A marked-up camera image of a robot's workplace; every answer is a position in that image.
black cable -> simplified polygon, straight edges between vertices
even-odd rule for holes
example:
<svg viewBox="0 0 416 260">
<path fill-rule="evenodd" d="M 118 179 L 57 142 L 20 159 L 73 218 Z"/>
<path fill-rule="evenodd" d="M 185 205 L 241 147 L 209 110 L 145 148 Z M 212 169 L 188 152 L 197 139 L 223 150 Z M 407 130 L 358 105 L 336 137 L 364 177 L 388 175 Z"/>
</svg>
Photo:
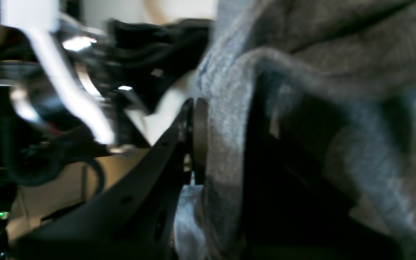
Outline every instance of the black cable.
<svg viewBox="0 0 416 260">
<path fill-rule="evenodd" d="M 119 62 L 129 62 L 143 58 L 144 56 L 156 55 L 163 52 L 167 53 L 172 46 L 173 45 L 169 43 L 152 43 L 137 50 L 109 48 L 106 51 L 108 52 L 108 58 L 112 58 Z"/>
<path fill-rule="evenodd" d="M 57 178 L 67 163 L 68 150 L 75 141 L 61 136 L 35 160 L 26 163 L 20 154 L 19 119 L 6 116 L 0 123 L 1 153 L 9 178 L 21 186 L 39 186 Z"/>
<path fill-rule="evenodd" d="M 198 31 L 187 38 L 183 39 L 182 41 L 176 43 L 172 48 L 163 49 L 162 51 L 158 51 L 155 54 L 145 57 L 145 59 L 129 62 L 129 63 L 123 63 L 122 67 L 125 69 L 137 69 L 144 66 L 151 66 L 156 64 L 159 61 L 162 61 L 163 59 L 167 58 L 170 54 L 175 53 L 176 51 L 182 49 L 183 47 L 188 46 L 191 43 L 194 43 L 200 39 L 203 39 L 205 37 L 206 33 Z"/>
<path fill-rule="evenodd" d="M 90 166 L 95 172 L 97 176 L 97 188 L 94 196 L 97 196 L 104 191 L 105 188 L 105 174 L 102 166 L 100 163 L 89 155 L 74 155 L 71 156 L 69 163 L 85 163 L 86 165 Z"/>
<path fill-rule="evenodd" d="M 16 46 L 11 46 L 11 47 L 9 47 L 9 48 L 0 52 L 0 61 L 2 61 L 3 59 L 5 59 L 8 56 L 20 54 L 23 51 L 27 51 L 27 48 L 26 48 L 26 46 L 24 46 L 22 44 L 16 45 Z"/>
</svg>

